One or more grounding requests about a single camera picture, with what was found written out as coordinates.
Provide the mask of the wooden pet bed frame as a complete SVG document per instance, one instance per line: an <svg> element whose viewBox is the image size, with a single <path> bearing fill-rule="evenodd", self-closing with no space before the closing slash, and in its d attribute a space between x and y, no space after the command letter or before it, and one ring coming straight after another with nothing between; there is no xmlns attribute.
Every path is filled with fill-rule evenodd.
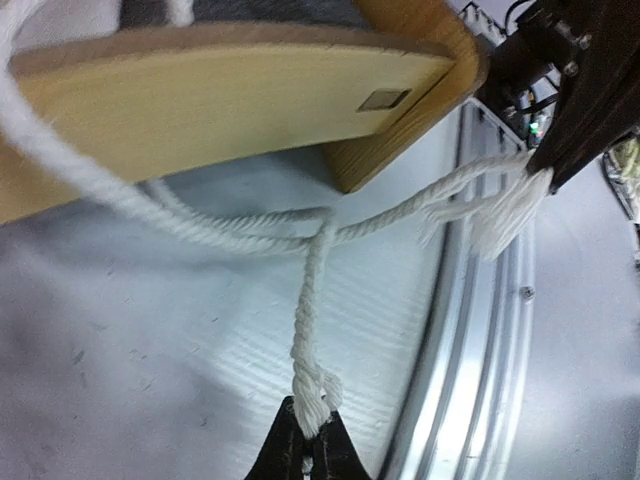
<svg viewBox="0 0 640 480"><path fill-rule="evenodd" d="M370 29L260 20L125 28L25 53L42 1L1 8L1 218L85 192L93 157L128 182L308 145L337 188L371 181L484 82L488 57L442 1L361 1Z"/></svg>

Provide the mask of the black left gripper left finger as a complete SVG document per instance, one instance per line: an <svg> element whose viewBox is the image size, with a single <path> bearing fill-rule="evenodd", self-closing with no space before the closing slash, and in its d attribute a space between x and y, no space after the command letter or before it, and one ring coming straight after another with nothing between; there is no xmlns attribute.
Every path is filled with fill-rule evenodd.
<svg viewBox="0 0 640 480"><path fill-rule="evenodd" d="M282 401L257 458L245 480L303 480L303 463L310 457L294 414L294 397Z"/></svg>

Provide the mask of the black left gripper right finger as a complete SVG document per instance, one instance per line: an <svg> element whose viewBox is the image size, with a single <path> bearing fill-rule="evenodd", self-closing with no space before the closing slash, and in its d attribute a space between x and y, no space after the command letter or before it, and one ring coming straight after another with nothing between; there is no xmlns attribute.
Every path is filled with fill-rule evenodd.
<svg viewBox="0 0 640 480"><path fill-rule="evenodd" d="M338 411L312 440L313 480L370 480Z"/></svg>

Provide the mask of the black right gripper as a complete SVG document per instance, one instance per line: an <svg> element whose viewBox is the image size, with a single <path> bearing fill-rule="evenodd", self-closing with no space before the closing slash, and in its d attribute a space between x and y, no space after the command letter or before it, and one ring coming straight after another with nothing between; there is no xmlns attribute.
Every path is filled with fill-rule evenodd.
<svg viewBox="0 0 640 480"><path fill-rule="evenodd" d="M552 174L554 193L639 124L639 3L535 1L516 25L491 53L487 104L519 120L530 86L561 74L557 114L527 165Z"/></svg>

